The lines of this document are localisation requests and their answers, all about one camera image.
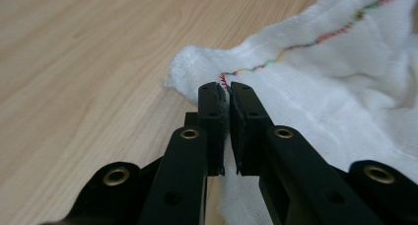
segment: black plastic part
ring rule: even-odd
[[[216,82],[198,90],[198,112],[187,112],[184,125],[198,125],[208,133],[208,176],[225,176],[224,150],[228,130],[225,91]]]
[[[350,167],[348,183],[386,224],[418,224],[418,186],[375,161]]]
[[[203,224],[207,134],[198,126],[176,130],[154,178],[138,225]]]
[[[273,122],[253,89],[235,82],[231,83],[230,115],[237,172],[259,176],[265,161],[265,131]]]
[[[134,224],[160,161],[142,170],[123,162],[102,167],[84,186],[69,214],[44,225]]]
[[[264,200],[273,200],[270,194],[277,193],[282,194],[279,197],[285,197],[283,193],[289,197],[285,217],[271,214],[273,218],[280,216],[276,224],[383,224],[297,130],[273,126],[267,130],[266,138],[265,151],[273,170],[262,174],[261,180],[277,177],[274,184],[281,186],[261,185]],[[266,205],[270,206],[270,212],[277,210],[277,203]]]

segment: folded cloth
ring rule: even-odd
[[[319,0],[232,49],[185,47],[166,85],[193,102],[208,82],[250,85],[273,122],[298,129],[329,164],[376,160],[418,183],[415,2]],[[231,151],[225,161],[228,224],[270,224],[257,179],[235,176]]]

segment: wooden table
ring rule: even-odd
[[[162,156],[195,111],[163,87],[182,47],[233,47],[315,1],[0,0],[0,223],[61,219],[100,167]],[[217,179],[208,193],[223,224]]]

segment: colorful stitching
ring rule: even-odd
[[[285,54],[285,52],[288,51],[288,50],[311,47],[311,46],[320,44],[320,43],[324,42],[325,40],[327,40],[329,38],[333,38],[335,36],[342,35],[342,34],[347,34],[351,30],[351,28],[353,28],[353,26],[356,23],[358,23],[358,22],[360,22],[360,21],[362,21],[364,19],[364,16],[367,14],[367,11],[368,10],[377,9],[381,5],[383,5],[385,3],[388,3],[390,1],[392,1],[392,0],[377,0],[374,3],[369,4],[369,5],[365,6],[365,7],[357,10],[356,13],[355,13],[355,15],[354,15],[354,17],[352,18],[352,21],[350,21],[344,27],[342,27],[342,28],[340,28],[338,30],[335,30],[333,32],[326,33],[326,34],[324,34],[322,36],[319,36],[319,37],[317,37],[312,42],[308,42],[308,43],[305,43],[305,44],[290,45],[290,46],[284,47],[277,54],[277,57],[275,59],[267,60],[267,61],[265,61],[261,65],[256,65],[256,66],[254,66],[252,68],[241,68],[241,69],[238,69],[238,70],[236,70],[234,72],[222,72],[221,75],[220,75],[221,84],[224,87],[227,87],[228,86],[227,77],[226,77],[227,75],[234,75],[234,76],[236,76],[236,75],[238,75],[238,74],[240,74],[241,72],[244,72],[244,71],[251,71],[252,72],[252,71],[255,71],[257,69],[262,69],[262,68],[268,66],[269,64],[279,62],[282,59],[282,57]]]

